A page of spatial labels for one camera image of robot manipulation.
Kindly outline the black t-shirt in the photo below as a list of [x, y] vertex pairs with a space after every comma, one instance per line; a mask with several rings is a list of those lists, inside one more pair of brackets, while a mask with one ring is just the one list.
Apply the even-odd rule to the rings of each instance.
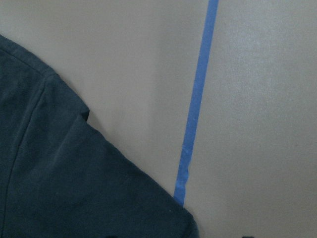
[[51, 67], [1, 37], [1, 237], [197, 238], [193, 216], [88, 116]]

